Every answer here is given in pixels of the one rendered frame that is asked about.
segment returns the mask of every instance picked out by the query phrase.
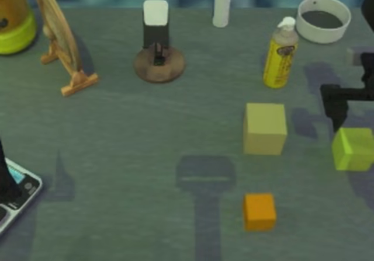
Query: yellow-green container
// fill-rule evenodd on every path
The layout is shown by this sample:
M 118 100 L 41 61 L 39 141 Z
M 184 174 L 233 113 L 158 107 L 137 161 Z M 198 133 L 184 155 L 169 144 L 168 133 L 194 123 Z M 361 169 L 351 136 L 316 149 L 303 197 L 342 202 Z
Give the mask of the yellow-green container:
M 299 42 L 295 24 L 294 18 L 285 17 L 273 34 L 263 76 L 265 85 L 270 88 L 277 89 L 287 84 Z
M 27 48 L 36 33 L 35 16 L 27 0 L 0 0 L 0 55 Z

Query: cell phone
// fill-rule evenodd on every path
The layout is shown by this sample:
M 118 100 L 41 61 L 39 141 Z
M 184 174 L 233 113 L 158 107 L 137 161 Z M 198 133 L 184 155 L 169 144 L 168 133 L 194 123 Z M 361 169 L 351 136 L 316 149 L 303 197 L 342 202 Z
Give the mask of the cell phone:
M 43 187 L 41 178 L 31 171 L 5 158 L 9 172 L 20 187 L 22 194 L 15 201 L 0 204 L 0 235 L 23 213 Z

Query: phone screen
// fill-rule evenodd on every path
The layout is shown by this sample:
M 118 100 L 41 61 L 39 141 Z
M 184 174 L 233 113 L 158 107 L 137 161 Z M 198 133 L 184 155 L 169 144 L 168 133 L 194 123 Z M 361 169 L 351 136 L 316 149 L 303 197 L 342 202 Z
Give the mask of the phone screen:
M 19 184 L 23 179 L 25 179 L 25 175 L 23 173 L 20 173 L 18 170 L 11 168 L 10 166 L 8 166 L 8 169 L 17 184 Z

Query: white bottle cap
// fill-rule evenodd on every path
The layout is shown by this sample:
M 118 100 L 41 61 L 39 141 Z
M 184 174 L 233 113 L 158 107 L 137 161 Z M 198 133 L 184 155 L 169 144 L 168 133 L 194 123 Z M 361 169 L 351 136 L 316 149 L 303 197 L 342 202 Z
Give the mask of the white bottle cap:
M 278 24 L 278 28 L 291 32 L 295 29 L 295 24 L 296 20 L 293 17 L 284 17 L 283 21 Z

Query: table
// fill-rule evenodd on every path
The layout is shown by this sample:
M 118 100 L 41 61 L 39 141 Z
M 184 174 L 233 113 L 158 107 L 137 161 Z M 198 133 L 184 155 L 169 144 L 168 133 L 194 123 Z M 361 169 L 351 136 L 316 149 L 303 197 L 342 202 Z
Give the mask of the table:
M 63 98 L 69 77 L 59 62 L 40 64 L 43 36 L 27 52 L 0 57 L 5 152 L 46 183 L 0 241 L 0 260 L 369 260 L 374 174 L 334 169 L 331 124 L 317 96 L 319 84 L 337 78 L 360 85 L 363 70 L 346 65 L 345 49 L 371 44 L 374 35 L 359 10 L 352 13 L 343 40 L 301 39 L 287 87 L 273 90 L 262 83 L 265 54 L 294 9 L 236 9 L 224 29 L 212 26 L 209 10 L 172 10 L 172 45 L 188 67 L 165 85 L 143 82 L 132 68 L 142 45 L 140 9 L 65 10 L 89 50 L 86 67 L 93 63 L 101 81 Z M 285 104 L 281 156 L 243 155 L 247 102 Z M 352 106 L 347 126 L 373 126 L 371 106 Z M 203 173 L 207 161 L 229 180 L 209 190 L 209 182 L 178 183 L 182 169 Z M 197 204 L 201 192 L 212 200 Z M 272 232 L 243 230 L 249 192 L 274 194 Z

